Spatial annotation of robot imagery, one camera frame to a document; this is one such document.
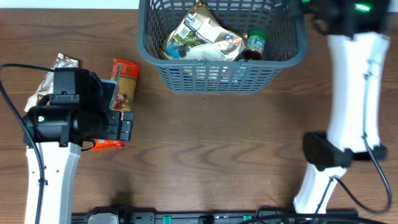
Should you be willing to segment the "San Remo spaghetti packet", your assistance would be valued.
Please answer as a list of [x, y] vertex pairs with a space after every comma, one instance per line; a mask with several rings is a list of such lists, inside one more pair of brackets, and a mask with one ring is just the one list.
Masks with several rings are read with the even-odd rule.
[[[141, 66], [134, 62], [115, 58], [110, 80], [116, 81], [119, 86], [116, 99], [111, 103], [112, 109], [122, 112], [132, 112], [132, 103], [135, 94], [139, 70]], [[106, 149], [109, 147], [123, 148], [127, 141], [112, 141], [95, 139], [92, 150]]]

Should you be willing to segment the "green lid jar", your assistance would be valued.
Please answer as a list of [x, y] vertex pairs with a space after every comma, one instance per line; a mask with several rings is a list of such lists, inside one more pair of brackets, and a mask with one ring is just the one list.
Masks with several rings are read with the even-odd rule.
[[249, 30], [246, 48], [243, 50], [243, 57], [246, 60], [261, 60], [263, 57], [266, 40], [267, 36], [263, 30]]

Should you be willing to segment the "gold coffee bag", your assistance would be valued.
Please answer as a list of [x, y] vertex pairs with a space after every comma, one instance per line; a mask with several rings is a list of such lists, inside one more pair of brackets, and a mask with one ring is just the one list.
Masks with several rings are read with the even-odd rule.
[[159, 53], [165, 60], [234, 61], [245, 39], [223, 28], [203, 1], [197, 1], [177, 28], [164, 40]]

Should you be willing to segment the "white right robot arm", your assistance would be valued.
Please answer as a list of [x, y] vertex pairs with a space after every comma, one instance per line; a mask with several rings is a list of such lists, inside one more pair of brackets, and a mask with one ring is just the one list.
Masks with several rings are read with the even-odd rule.
[[312, 15], [331, 53], [332, 103], [326, 131], [302, 141], [307, 168], [293, 204], [313, 217], [327, 203], [354, 161], [378, 165], [387, 154], [378, 130], [382, 69], [389, 49], [389, 1], [288, 1], [291, 16]]

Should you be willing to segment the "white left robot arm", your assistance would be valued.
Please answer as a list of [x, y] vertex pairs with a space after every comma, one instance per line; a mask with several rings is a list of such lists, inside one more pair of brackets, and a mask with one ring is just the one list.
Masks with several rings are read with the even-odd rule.
[[82, 68], [57, 68], [53, 92], [24, 116], [29, 183], [25, 223], [70, 223], [75, 172], [84, 142], [129, 141], [133, 113], [112, 110], [119, 91]]

